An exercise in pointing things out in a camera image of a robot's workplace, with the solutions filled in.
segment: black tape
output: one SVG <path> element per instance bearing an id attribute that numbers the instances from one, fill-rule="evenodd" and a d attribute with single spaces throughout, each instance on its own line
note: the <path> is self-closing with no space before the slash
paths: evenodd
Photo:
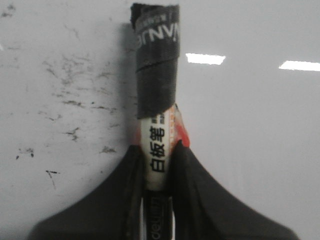
<path id="1" fill-rule="evenodd" d="M 133 4 L 131 23 L 137 39 L 138 119 L 169 109 L 176 100 L 179 6 Z"/>

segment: black fabric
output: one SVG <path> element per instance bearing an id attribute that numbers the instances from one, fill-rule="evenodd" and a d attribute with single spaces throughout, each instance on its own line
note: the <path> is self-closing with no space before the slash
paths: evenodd
<path id="1" fill-rule="evenodd" d="M 137 39 L 137 117 L 141 119 L 160 114 L 175 103 L 179 6 L 135 3 L 131 22 Z"/>
<path id="2" fill-rule="evenodd" d="M 139 240 L 143 172 L 140 147 L 132 145 L 99 187 L 40 222 L 28 240 Z"/>
<path id="3" fill-rule="evenodd" d="M 181 141 L 171 162 L 176 240 L 298 240 L 226 191 Z"/>

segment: white surface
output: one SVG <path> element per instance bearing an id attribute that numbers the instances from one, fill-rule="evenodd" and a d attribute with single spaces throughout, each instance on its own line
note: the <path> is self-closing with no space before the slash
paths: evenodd
<path id="1" fill-rule="evenodd" d="M 179 3 L 177 103 L 192 150 L 239 199 L 302 240 L 318 239 L 320 73 L 279 66 L 320 62 L 320 1 Z M 0 2 L 1 240 L 24 239 L 85 196 L 127 149 L 131 4 Z M 226 58 L 194 64 L 186 53 Z"/>

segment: black object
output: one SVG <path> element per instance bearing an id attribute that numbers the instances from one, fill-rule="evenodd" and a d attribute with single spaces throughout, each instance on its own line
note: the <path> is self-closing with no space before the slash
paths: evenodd
<path id="1" fill-rule="evenodd" d="M 80 202 L 39 223 L 28 240 L 139 240 L 140 151 L 130 146 L 107 180 Z M 172 154 L 171 184 L 176 240 L 299 240 L 290 229 L 227 192 L 181 141 Z"/>

